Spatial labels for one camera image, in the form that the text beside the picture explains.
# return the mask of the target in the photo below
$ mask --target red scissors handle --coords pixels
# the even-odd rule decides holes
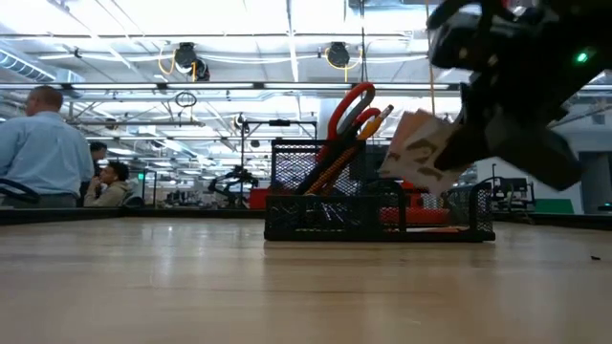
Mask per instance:
[[[353,103],[355,99],[361,96],[363,92],[366,92],[365,97],[357,104],[357,106],[346,116],[340,128],[338,128],[340,119],[342,115],[349,106]],[[341,136],[348,128],[353,126],[353,122],[357,118],[363,110],[372,102],[374,96],[376,95],[376,89],[374,88],[374,84],[370,82],[363,82],[355,88],[353,88],[349,93],[344,97],[344,99],[338,104],[338,107],[334,111],[334,114],[329,119],[329,124],[327,126],[327,139],[328,140],[336,140],[338,136]]]

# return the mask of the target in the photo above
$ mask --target ceiling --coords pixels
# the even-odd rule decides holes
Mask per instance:
[[[240,130],[234,125],[239,115],[256,121],[325,121],[334,101],[343,96],[343,91],[329,89],[195,90],[190,92],[197,103],[182,108],[175,97],[180,90],[111,89],[114,83],[192,81],[190,73],[172,68],[173,51],[182,42],[195,44],[199,58],[208,66],[210,83],[355,83],[367,78],[375,83],[427,86],[431,77],[435,84],[455,84],[469,76],[462,71],[429,69],[425,1],[370,0],[363,19],[359,10],[348,6],[353,0],[59,3],[4,1],[0,61],[2,54],[9,54],[51,75],[55,82],[111,84],[108,89],[68,97],[63,113],[90,140],[109,143],[114,157],[138,157],[143,166],[160,173],[195,169],[205,175],[224,174],[240,162]],[[330,65],[326,53],[331,42],[346,43],[353,68],[344,71]],[[365,61],[360,58],[363,47]],[[12,71],[0,68],[1,82],[36,82],[32,75],[22,75],[14,67]],[[393,135],[403,110],[431,109],[427,89],[379,91],[372,105],[393,104],[396,109],[378,133],[379,141]],[[27,90],[2,91],[0,115],[20,116],[19,104],[26,94]],[[456,92],[435,96],[438,116],[452,117],[459,112]],[[115,125],[105,127],[108,120]],[[250,125],[245,157],[249,169],[265,178],[270,173],[269,140],[308,139],[315,136],[316,126],[254,127]],[[253,140],[259,145],[251,144]]]

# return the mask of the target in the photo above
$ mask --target scissors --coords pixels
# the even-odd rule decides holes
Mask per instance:
[[[344,115],[344,112],[346,112],[351,103],[363,93],[365,93],[363,99],[360,100],[357,106],[355,106],[340,123],[340,119],[342,115]],[[317,165],[297,188],[295,191],[296,194],[311,194],[318,192],[325,184],[332,185],[338,178],[342,169],[358,152],[358,149],[354,147],[354,142],[356,140],[365,140],[374,135],[376,130],[378,130],[383,118],[368,122],[370,125],[366,125],[358,136],[358,132],[364,123],[381,114],[381,110],[377,108],[366,109],[372,100],[374,100],[375,95],[376,89],[374,88],[374,84],[363,82],[353,88],[340,102],[330,117],[327,127],[327,139],[330,143],[323,146],[318,152]]]

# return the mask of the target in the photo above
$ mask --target black mesh desk organizer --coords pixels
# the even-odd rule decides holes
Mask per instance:
[[[265,238],[270,241],[493,241],[491,186],[455,187],[441,197],[368,180],[365,150],[342,171],[330,196],[295,195],[316,165],[321,140],[274,140]]]

